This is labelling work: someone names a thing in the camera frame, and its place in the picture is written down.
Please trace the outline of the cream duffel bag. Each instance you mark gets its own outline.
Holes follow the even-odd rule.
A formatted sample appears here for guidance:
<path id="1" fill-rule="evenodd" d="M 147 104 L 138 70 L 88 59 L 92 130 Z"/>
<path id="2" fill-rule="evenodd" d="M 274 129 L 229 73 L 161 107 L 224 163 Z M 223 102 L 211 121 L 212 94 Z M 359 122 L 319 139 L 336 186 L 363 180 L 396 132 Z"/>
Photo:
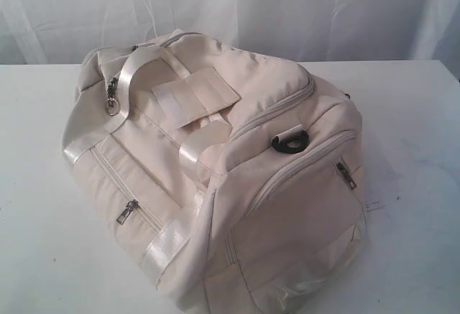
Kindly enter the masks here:
<path id="1" fill-rule="evenodd" d="M 362 115 L 291 60 L 175 31 L 82 63 L 63 155 L 186 313 L 288 313 L 366 231 Z"/>

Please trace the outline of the white backdrop curtain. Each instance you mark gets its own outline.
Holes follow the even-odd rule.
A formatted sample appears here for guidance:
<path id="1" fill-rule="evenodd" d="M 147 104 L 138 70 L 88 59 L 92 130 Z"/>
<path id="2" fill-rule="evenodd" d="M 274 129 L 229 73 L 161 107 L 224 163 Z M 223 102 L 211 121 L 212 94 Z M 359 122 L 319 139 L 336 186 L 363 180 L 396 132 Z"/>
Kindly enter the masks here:
<path id="1" fill-rule="evenodd" d="M 459 71 L 459 0 L 1 0 L 1 62 L 79 63 L 174 29 L 299 61 L 434 59 Z"/>

